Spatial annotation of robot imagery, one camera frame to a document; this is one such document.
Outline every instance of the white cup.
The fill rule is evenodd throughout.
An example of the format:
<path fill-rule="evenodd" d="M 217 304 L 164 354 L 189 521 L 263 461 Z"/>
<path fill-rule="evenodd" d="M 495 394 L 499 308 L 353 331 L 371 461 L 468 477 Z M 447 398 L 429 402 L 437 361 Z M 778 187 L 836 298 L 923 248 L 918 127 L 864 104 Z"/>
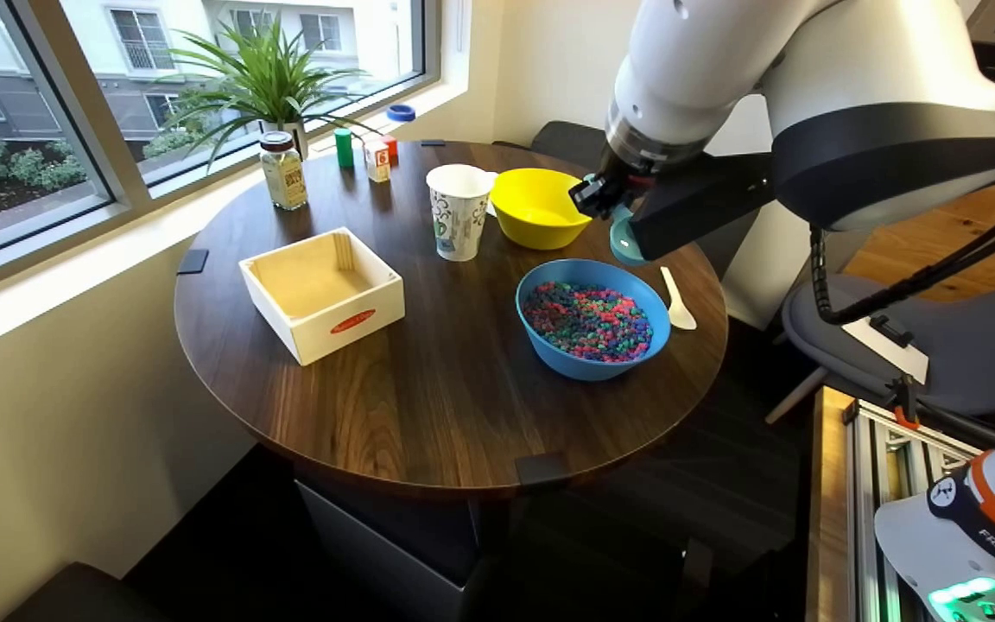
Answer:
<path fill-rule="evenodd" d="M 485 199 L 496 174 L 447 164 L 429 168 L 436 255 L 468 264 L 485 225 Z"/>

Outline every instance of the green object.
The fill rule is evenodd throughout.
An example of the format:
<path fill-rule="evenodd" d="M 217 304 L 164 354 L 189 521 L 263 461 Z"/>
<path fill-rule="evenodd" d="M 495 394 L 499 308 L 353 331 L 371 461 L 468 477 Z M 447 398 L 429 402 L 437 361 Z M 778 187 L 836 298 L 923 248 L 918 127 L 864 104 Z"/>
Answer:
<path fill-rule="evenodd" d="M 353 130 L 348 127 L 336 127 L 331 137 L 336 137 L 336 164 L 343 168 L 353 168 L 355 165 Z"/>
<path fill-rule="evenodd" d="M 933 608 L 944 616 L 944 620 L 954 620 L 954 613 L 969 603 L 969 599 L 984 599 L 995 592 L 995 578 L 969 578 L 962 583 L 948 583 L 948 589 L 939 589 L 928 596 Z"/>

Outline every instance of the cable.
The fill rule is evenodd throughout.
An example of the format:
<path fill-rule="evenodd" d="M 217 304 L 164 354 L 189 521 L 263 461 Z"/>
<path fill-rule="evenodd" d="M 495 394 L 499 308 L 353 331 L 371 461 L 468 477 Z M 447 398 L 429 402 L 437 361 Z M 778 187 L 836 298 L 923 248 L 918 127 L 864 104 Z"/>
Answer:
<path fill-rule="evenodd" d="M 859 298 L 838 310 L 832 310 L 832 298 L 830 298 L 830 280 L 826 280 L 826 243 L 822 243 L 822 229 L 810 225 L 807 229 L 810 239 L 810 295 L 815 295 L 815 310 L 822 323 L 830 325 L 846 325 L 865 313 L 876 313 L 886 304 L 899 304 L 975 264 L 982 264 L 984 255 L 995 254 L 995 225 L 989 231 L 982 231 L 978 239 L 969 239 L 968 244 L 959 244 L 958 254 L 944 255 L 933 267 L 923 267 L 918 272 L 903 278 L 901 285 L 891 285 L 886 290 L 876 290 L 870 298 Z"/>

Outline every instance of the round wooden table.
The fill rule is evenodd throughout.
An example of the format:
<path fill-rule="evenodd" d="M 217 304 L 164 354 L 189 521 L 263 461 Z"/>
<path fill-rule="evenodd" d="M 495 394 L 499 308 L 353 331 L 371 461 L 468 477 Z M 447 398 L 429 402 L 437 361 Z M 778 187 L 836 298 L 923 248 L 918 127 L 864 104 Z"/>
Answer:
<path fill-rule="evenodd" d="M 367 485 L 443 494 L 526 492 L 614 468 L 672 431 L 709 394 L 727 341 L 718 280 L 696 244 L 670 254 L 696 331 L 672 331 L 646 365 L 607 383 L 572 383 L 545 371 L 517 317 L 514 285 L 556 255 L 607 258 L 607 225 L 594 221 L 563 254 L 511 244 L 485 221 L 473 264 L 446 264 L 430 244 L 423 174 L 437 164 L 482 168 L 566 164 L 506 145 L 399 145 L 390 184 L 302 165 L 309 207 L 283 213 L 263 187 L 229 203 L 196 239 L 199 272 L 177 278 L 177 334 L 199 383 L 269 449 L 298 468 Z M 404 280 L 404 317 L 309 365 L 298 365 L 252 308 L 237 258 L 348 229 Z M 657 267 L 639 267 L 667 298 Z"/>

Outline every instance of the floor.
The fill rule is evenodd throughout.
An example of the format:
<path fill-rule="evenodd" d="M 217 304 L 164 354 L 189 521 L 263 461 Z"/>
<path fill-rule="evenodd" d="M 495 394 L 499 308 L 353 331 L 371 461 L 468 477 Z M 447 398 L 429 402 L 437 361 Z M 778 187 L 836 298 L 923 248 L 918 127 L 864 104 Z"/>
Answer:
<path fill-rule="evenodd" d="M 807 418 L 763 413 L 807 362 L 731 325 L 709 402 L 662 445 L 527 504 L 468 620 L 800 620 Z M 710 589 L 681 603 L 681 550 L 710 550 Z M 126 578 L 173 620 L 404 620 L 320 550 L 291 470 L 252 449 Z"/>
<path fill-rule="evenodd" d="M 916 270 L 939 264 L 954 248 L 975 243 L 990 225 L 995 225 L 995 187 L 984 187 L 939 210 L 924 210 L 918 218 L 876 229 L 846 264 L 846 272 L 876 285 L 899 285 Z M 962 272 L 947 278 L 944 285 L 928 286 L 924 298 L 968 302 L 990 290 L 995 290 L 995 255 L 968 267 Z"/>

